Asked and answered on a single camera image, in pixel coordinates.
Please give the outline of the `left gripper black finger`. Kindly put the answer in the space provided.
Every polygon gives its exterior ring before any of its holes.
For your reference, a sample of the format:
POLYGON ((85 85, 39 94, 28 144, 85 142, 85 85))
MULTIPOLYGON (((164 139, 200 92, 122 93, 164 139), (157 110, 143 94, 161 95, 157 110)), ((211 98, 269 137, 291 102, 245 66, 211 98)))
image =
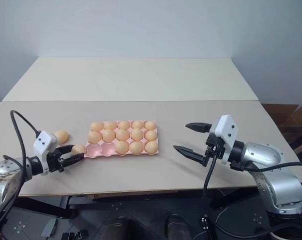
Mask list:
POLYGON ((68 144, 68 145, 64 145, 64 146, 60 146, 56 148, 57 154, 62 156, 64 154, 68 154, 70 152, 72 152, 72 148, 74 147, 74 145, 72 144, 68 144))
POLYGON ((69 158, 63 159, 61 166, 62 167, 68 167, 70 165, 76 164, 84 159, 84 154, 83 153, 78 153, 75 155, 72 155, 69 158))

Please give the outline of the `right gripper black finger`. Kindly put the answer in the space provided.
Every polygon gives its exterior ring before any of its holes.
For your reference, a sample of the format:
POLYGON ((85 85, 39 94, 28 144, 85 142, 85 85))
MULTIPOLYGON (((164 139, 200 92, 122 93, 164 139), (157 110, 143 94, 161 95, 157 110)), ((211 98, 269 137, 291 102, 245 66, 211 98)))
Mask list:
POLYGON ((204 156, 194 152, 192 149, 187 148, 187 147, 183 147, 183 146, 179 146, 179 145, 173 145, 173 148, 180 153, 181 155, 183 155, 184 157, 186 157, 187 159, 193 160, 195 162, 198 163, 202 163, 204 156))
POLYGON ((199 133, 209 133, 211 126, 211 124, 204 122, 192 122, 185 125, 185 127, 199 133))

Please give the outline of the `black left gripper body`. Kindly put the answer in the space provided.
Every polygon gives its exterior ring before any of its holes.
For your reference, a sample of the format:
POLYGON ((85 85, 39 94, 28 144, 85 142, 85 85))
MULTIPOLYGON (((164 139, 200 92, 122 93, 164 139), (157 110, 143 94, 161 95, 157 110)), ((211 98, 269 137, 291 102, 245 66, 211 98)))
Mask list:
POLYGON ((50 173, 56 171, 61 173, 64 171, 64 167, 62 166, 64 160, 61 158, 63 154, 62 147, 58 147, 53 152, 47 154, 47 164, 50 173))

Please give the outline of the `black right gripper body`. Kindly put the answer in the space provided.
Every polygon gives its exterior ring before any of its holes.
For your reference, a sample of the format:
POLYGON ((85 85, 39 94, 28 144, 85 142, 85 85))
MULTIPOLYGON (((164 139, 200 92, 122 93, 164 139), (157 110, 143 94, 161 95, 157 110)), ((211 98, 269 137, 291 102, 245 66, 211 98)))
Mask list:
POLYGON ((214 134, 209 134, 206 140, 207 149, 205 151, 202 165, 207 166, 210 158, 222 159, 225 153, 225 142, 221 137, 217 137, 214 134))

